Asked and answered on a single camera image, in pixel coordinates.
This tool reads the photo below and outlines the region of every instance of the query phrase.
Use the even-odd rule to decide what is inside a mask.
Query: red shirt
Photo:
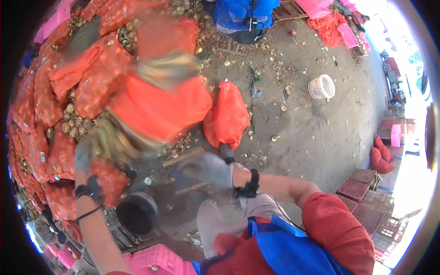
[[[307,235],[327,249],[339,264],[354,274],[373,273],[373,241],[336,195],[312,194],[304,204],[302,219]],[[270,221],[258,217],[256,222]],[[255,236],[248,238],[247,229],[240,238],[234,234],[219,234],[214,246],[220,255],[230,249],[234,254],[211,266],[208,275],[275,274],[261,254]]]

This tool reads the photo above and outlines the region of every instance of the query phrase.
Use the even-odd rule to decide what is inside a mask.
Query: black wristband
[[[245,188],[234,188],[234,198],[255,198],[257,196],[257,190],[260,187],[258,184],[260,175],[256,169],[251,169],[250,172],[252,174],[250,182],[246,183]]]

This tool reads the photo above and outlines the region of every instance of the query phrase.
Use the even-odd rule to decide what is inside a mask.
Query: wooden pallet
[[[308,17],[305,11],[298,6],[294,0],[281,0],[280,3],[281,6],[275,8],[273,11],[273,15],[278,21]]]

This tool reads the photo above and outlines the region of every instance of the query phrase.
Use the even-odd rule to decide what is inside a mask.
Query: plastic crate stack
[[[333,0],[295,0],[311,19],[326,16],[331,11],[327,8]]]
[[[135,275],[197,275],[191,262],[182,260],[163,244],[123,256]]]

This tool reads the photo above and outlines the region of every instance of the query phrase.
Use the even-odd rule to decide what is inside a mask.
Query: concrete floor
[[[297,30],[295,37],[287,34],[291,29]],[[249,139],[250,127],[244,131],[241,144],[235,150],[235,159],[249,169],[256,168],[264,173],[303,177],[314,182],[323,192],[334,193],[354,169],[369,166],[373,139],[387,108],[387,84],[379,51],[371,45],[373,50],[369,56],[359,57],[356,64],[351,51],[343,45],[327,51],[322,40],[302,19],[276,24],[267,32],[266,38],[264,42],[276,50],[276,55],[271,55],[268,50],[255,49],[247,57],[223,54],[224,58],[219,59],[212,56],[213,64],[202,70],[209,81],[227,78],[234,82],[248,109],[254,105],[255,136]],[[226,57],[236,63],[224,66]],[[283,81],[276,79],[272,69],[278,61],[294,68],[282,73],[285,76]],[[259,99],[250,96],[249,65],[262,72],[257,84],[263,91]],[[313,99],[306,87],[311,79],[324,73],[335,81],[336,95],[329,102]],[[282,92],[287,85],[293,88],[290,97],[284,99]],[[285,112],[281,111],[281,105],[287,107]],[[273,135],[281,138],[272,142]],[[205,151],[216,152],[207,143],[200,126],[193,130],[193,137],[199,139],[193,144],[201,144]],[[250,161],[251,154],[267,156],[267,160],[265,163],[260,159]],[[242,217],[240,206],[230,199],[230,193],[205,191],[216,199],[225,220]],[[182,253],[182,249],[189,246],[182,246],[181,239],[189,230],[197,229],[195,217],[203,196],[195,196],[186,194],[166,202],[174,210],[168,215],[160,215],[157,226],[167,236],[168,246],[180,256],[187,255],[186,260],[203,259],[200,248],[191,248],[194,252],[191,254]],[[281,204],[291,220],[301,225],[301,210],[294,204]]]

